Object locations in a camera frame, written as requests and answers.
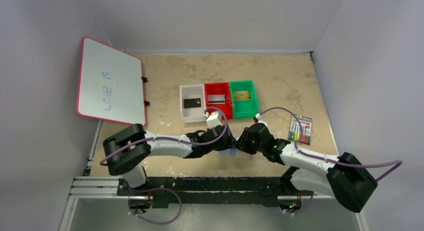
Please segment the beige leather card holder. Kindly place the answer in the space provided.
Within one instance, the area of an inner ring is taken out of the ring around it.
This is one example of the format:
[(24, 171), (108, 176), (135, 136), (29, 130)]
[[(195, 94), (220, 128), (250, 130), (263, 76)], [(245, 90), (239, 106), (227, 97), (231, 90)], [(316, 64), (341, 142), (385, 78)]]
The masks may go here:
[(250, 156), (242, 152), (236, 148), (228, 148), (225, 150), (217, 151), (217, 155), (228, 157), (228, 158), (235, 158), (235, 159), (242, 159), (242, 160), (248, 160)]

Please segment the pack of coloured markers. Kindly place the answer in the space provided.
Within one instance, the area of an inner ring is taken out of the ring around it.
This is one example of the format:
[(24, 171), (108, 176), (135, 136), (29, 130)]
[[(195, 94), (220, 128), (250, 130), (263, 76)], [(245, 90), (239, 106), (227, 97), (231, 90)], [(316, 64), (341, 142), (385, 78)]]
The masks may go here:
[(291, 116), (288, 139), (310, 145), (312, 139), (312, 119), (307, 116)]

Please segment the green plastic bin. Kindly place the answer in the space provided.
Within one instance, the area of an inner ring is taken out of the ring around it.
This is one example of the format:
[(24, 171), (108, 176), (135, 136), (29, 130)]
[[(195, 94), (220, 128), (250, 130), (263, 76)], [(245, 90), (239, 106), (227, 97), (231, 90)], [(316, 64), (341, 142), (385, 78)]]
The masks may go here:
[(258, 98), (252, 80), (230, 81), (234, 119), (252, 118), (258, 113)]

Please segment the red plastic bin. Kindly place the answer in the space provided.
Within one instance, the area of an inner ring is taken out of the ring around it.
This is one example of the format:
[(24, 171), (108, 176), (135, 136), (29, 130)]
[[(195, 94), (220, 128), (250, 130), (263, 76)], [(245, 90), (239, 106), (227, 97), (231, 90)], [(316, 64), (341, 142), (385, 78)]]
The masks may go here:
[(206, 107), (219, 108), (228, 120), (233, 118), (233, 102), (228, 82), (205, 83)]

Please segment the white plastic bin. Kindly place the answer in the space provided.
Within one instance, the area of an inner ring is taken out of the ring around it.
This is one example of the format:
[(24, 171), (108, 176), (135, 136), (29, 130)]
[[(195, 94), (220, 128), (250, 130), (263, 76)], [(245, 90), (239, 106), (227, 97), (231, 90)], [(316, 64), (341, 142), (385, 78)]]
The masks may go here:
[(198, 123), (206, 120), (205, 87), (203, 84), (179, 86), (179, 109), (183, 123)]

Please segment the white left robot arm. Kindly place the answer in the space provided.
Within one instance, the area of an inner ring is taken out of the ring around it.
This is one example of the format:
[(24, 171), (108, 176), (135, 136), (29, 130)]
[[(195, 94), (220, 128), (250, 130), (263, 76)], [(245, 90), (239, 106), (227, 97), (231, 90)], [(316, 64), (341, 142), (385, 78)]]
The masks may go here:
[(236, 142), (226, 124), (180, 136), (158, 135), (133, 124), (103, 141), (105, 158), (100, 165), (106, 166), (111, 176), (122, 177), (131, 188), (139, 188), (148, 181), (145, 169), (139, 166), (147, 157), (197, 159), (212, 151), (232, 149)]

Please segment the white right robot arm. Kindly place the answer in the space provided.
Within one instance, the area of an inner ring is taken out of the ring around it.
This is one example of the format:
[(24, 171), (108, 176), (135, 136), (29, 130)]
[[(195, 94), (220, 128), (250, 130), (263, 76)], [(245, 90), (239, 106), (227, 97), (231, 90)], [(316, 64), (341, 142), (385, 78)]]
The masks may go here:
[(288, 165), (283, 177), (299, 191), (311, 191), (335, 198), (347, 210), (359, 213), (378, 187), (376, 179), (351, 153), (327, 155), (297, 147), (294, 142), (275, 138), (262, 123), (246, 127), (236, 148), (270, 162)]

